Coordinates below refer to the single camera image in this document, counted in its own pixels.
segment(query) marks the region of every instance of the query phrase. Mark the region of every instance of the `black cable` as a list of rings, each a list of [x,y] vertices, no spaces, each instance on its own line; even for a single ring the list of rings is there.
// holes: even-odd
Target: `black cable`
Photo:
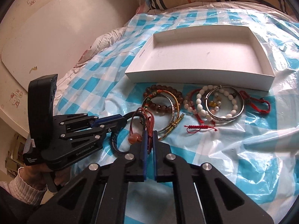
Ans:
[[[132,111],[132,112],[129,112],[129,113],[125,114],[123,117],[128,120],[128,119],[132,118],[133,116],[134,117],[135,116],[141,117],[141,119],[142,119],[142,125],[143,125],[143,130],[145,130],[145,121],[146,121],[146,119],[145,119],[145,116],[144,116],[143,113]],[[126,154],[129,153],[128,151],[122,152],[117,147],[117,137],[118,137],[118,134],[119,134],[119,132],[120,132],[121,129],[119,129],[116,132],[112,132],[111,133],[111,138],[110,138],[110,140],[111,140],[111,149],[112,149],[113,153],[116,153],[117,155],[126,155]]]

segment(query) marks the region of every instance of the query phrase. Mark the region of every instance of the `blue checkered tablecloth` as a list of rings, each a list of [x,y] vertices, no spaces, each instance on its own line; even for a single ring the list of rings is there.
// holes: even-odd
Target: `blue checkered tablecloth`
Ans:
[[[246,107],[234,122],[213,130],[188,134],[184,125],[196,124],[188,114],[164,142],[189,163],[210,162],[278,223],[299,193],[299,24],[244,9],[182,9],[160,15],[134,16],[123,38],[94,56],[80,70],[54,109],[57,114],[88,113],[99,117],[126,114],[142,103],[144,89],[153,83],[132,83],[125,70],[154,33],[189,26],[230,24],[247,26],[257,36],[272,64],[276,78],[269,92],[248,90],[264,97],[272,110],[262,117]],[[201,85],[168,84],[185,95]],[[129,148],[127,126],[118,137],[121,150]],[[108,139],[103,150],[73,166],[73,174],[88,164],[113,162]],[[149,155],[148,180],[130,183],[125,224],[174,223],[172,185],[153,180]]]

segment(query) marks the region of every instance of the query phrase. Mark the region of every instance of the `human hand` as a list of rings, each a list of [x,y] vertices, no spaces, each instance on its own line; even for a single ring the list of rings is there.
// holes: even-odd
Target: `human hand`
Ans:
[[[51,169],[45,163],[25,166],[20,170],[20,176],[25,183],[37,190],[43,190],[46,187],[46,181],[42,173],[50,173]],[[65,168],[61,171],[55,172],[55,185],[65,185],[71,177],[71,168]]]

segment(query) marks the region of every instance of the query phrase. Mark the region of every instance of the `silver bangle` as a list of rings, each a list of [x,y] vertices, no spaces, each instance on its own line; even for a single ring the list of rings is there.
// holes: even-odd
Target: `silver bangle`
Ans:
[[[212,114],[211,111],[209,110],[209,107],[208,107],[209,96],[210,96],[214,91],[217,91],[217,90],[219,90],[220,88],[230,88],[230,89],[232,89],[232,90],[237,94],[237,96],[239,97],[240,102],[241,102],[241,104],[242,104],[242,107],[241,107],[240,112],[239,112],[237,115],[232,116],[232,117],[225,117],[225,118],[222,118],[222,117],[218,117],[218,116]],[[245,105],[245,103],[244,103],[244,99],[242,98],[241,94],[240,94],[234,87],[230,87],[230,86],[221,86],[221,85],[220,85],[220,86],[216,87],[215,89],[211,90],[211,91],[206,95],[206,97],[204,98],[204,100],[205,100],[206,109],[207,109],[209,115],[210,115],[213,119],[218,120],[218,121],[232,121],[232,120],[235,120],[236,118],[238,118],[238,117],[242,114],[242,112],[243,112],[243,110],[244,110],[244,105]]]
[[[172,108],[172,116],[171,116],[170,123],[169,123],[165,128],[163,128],[163,129],[157,131],[157,133],[161,133],[161,132],[163,132],[163,131],[165,131],[165,130],[168,130],[168,129],[172,126],[172,122],[173,122],[173,120],[174,120],[175,108],[174,108],[174,105],[173,105],[172,100],[171,100],[168,96],[166,96],[165,94],[157,93],[155,97],[164,97],[164,98],[168,99],[169,102],[170,102],[170,104],[171,104],[171,108]],[[142,102],[142,107],[144,106],[144,104],[145,104],[147,98],[148,98],[148,96],[143,100],[143,102]]]

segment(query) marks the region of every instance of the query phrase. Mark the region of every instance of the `hello kitty sticker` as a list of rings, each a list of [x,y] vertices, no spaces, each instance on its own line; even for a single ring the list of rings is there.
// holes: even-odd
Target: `hello kitty sticker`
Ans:
[[[17,89],[16,93],[11,93],[9,101],[13,106],[16,106],[18,108],[20,104],[20,98],[22,97],[23,97],[23,92]]]

